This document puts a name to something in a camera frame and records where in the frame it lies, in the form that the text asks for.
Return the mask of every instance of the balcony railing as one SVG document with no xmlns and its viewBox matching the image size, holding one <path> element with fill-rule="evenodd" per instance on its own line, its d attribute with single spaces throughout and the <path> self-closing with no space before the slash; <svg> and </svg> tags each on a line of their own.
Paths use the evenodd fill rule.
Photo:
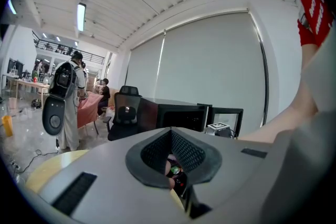
<svg viewBox="0 0 336 224">
<path fill-rule="evenodd" d="M 59 54 L 69 55 L 69 56 L 74 55 L 74 52 L 78 51 L 83 55 L 83 61 L 84 62 L 85 61 L 90 61 L 90 62 L 98 63 L 100 65 L 102 65 L 104 63 L 104 60 L 105 60 L 104 57 L 101 57 L 99 55 L 90 54 L 86 51 L 78 50 L 76 48 L 71 48 L 71 47 L 68 47 L 68 46 L 65 46 L 65 45 L 62 45 L 62 44 L 57 44 L 57 43 L 54 43 L 54 42 L 39 39 L 34 32 L 33 32 L 33 38 L 34 38 L 35 47 L 37 49 L 53 51 L 53 52 L 56 52 L 56 53 L 59 53 Z"/>
</svg>

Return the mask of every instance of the white pants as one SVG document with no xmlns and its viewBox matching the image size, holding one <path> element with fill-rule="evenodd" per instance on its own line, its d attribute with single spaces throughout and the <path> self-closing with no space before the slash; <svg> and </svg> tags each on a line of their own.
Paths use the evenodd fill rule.
<svg viewBox="0 0 336 224">
<path fill-rule="evenodd" d="M 66 108 L 64 113 L 63 129 L 58 135 L 59 147 L 64 150 L 69 147 L 71 151 L 75 151 L 79 146 L 79 136 L 77 128 L 77 111 L 79 100 L 77 97 L 66 99 Z"/>
</svg>

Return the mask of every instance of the balcony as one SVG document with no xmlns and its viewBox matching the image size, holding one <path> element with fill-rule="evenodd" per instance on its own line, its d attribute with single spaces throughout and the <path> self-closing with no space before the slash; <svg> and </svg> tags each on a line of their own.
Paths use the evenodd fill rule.
<svg viewBox="0 0 336 224">
<path fill-rule="evenodd" d="M 62 44 L 57 44 L 54 42 L 39 39 L 34 32 L 33 32 L 33 38 L 36 51 L 38 52 L 38 54 L 53 55 L 54 57 L 62 59 L 65 57 L 70 58 L 75 51 L 78 51 L 83 55 L 84 62 L 93 63 L 95 66 L 104 64 L 105 58 L 102 56 L 90 54 L 86 51 L 82 51 L 76 48 L 71 48 Z"/>
</svg>

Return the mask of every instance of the trash bin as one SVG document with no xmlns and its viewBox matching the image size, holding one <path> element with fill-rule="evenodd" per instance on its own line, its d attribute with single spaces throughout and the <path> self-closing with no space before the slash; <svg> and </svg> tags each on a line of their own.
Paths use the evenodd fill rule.
<svg viewBox="0 0 336 224">
<path fill-rule="evenodd" d="M 16 103 L 17 103 L 16 98 L 10 98 L 9 99 L 9 108 L 10 109 L 16 109 Z"/>
<path fill-rule="evenodd" d="M 2 124 L 4 125 L 6 135 L 12 136 L 13 135 L 12 116 L 9 115 L 3 116 Z"/>
</svg>

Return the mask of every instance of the black hair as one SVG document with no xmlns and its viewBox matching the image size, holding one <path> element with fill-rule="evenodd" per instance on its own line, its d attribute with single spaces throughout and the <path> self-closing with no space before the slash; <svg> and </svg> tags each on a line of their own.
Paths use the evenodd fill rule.
<svg viewBox="0 0 336 224">
<path fill-rule="evenodd" d="M 83 55 L 79 51 L 75 51 L 71 57 L 72 60 L 82 60 Z"/>
</svg>

